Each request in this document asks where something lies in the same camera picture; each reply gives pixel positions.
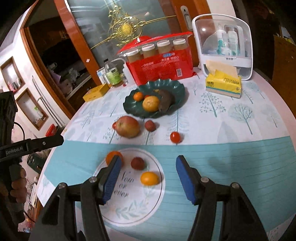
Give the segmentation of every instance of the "metal screw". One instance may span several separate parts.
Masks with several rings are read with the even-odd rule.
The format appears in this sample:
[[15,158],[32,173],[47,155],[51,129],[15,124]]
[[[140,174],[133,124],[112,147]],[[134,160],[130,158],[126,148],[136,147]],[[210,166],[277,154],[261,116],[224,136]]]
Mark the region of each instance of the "metal screw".
[[90,182],[90,183],[95,183],[97,180],[98,180],[98,179],[97,179],[96,177],[91,177],[91,178],[89,179],[89,182]]
[[235,189],[239,189],[239,184],[238,183],[232,183],[231,186]]
[[207,177],[201,177],[200,180],[203,182],[203,183],[207,183],[209,181],[209,179]]
[[66,183],[60,183],[59,184],[59,189],[63,189],[63,188],[65,188],[66,187]]

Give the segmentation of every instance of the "red tomato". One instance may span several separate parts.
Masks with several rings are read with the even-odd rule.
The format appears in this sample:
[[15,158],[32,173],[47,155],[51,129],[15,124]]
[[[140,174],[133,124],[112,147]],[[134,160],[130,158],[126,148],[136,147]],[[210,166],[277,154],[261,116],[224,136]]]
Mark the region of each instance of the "red tomato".
[[170,135],[170,140],[173,142],[173,143],[180,143],[181,142],[181,136],[179,134],[179,132],[172,132],[171,135]]

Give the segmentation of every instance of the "plate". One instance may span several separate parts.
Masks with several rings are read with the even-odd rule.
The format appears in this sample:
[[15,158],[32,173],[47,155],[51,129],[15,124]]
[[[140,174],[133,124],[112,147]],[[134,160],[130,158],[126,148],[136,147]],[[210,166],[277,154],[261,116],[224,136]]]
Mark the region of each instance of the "plate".
[[[143,101],[135,101],[133,99],[133,95],[136,92],[142,92],[144,95],[154,95],[161,99],[161,97],[154,92],[156,89],[164,89],[170,91],[175,97],[175,104],[171,105],[168,109],[167,113],[157,112],[147,112],[143,109],[142,102]],[[133,116],[142,117],[142,118],[158,118],[162,115],[171,114],[181,107],[183,101],[185,99],[185,87],[177,80],[161,80],[158,79],[156,81],[149,81],[145,85],[140,85],[136,90],[132,90],[130,95],[126,97],[123,108],[128,114],[132,114]]]
[[[129,227],[143,223],[156,212],[163,199],[165,179],[160,163],[151,153],[138,148],[126,148],[119,152],[123,156],[124,165],[110,200],[104,206],[100,205],[100,210],[104,221],[119,227]],[[146,162],[146,169],[132,169],[131,161],[134,157],[141,157]],[[106,166],[104,160],[94,176]],[[159,184],[144,186],[141,183],[140,177],[147,171],[158,175]]]

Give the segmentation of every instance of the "glass door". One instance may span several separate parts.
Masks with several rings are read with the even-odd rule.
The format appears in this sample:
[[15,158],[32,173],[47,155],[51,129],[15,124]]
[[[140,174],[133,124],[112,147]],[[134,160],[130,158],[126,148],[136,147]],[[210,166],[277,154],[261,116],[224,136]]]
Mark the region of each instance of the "glass door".
[[[209,12],[206,0],[54,1],[60,16],[61,13],[65,14],[65,11],[60,10],[59,2],[64,2],[75,19],[83,41],[101,67],[104,66],[105,59],[117,58],[118,50],[133,39],[139,36],[155,37],[190,31],[191,20],[199,14]],[[189,38],[189,44],[194,66],[197,66],[198,57],[193,36]]]

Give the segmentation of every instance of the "human hand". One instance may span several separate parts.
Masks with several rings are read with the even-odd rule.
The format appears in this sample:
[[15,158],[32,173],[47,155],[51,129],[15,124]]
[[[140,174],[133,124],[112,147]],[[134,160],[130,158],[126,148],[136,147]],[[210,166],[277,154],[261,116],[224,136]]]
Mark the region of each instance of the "human hand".
[[[27,199],[26,175],[27,173],[25,169],[22,168],[20,171],[21,178],[11,183],[11,186],[13,189],[10,191],[10,195],[12,197],[15,197],[18,203],[25,203]],[[0,182],[0,194],[2,194],[4,197],[8,196],[7,188],[1,182]]]

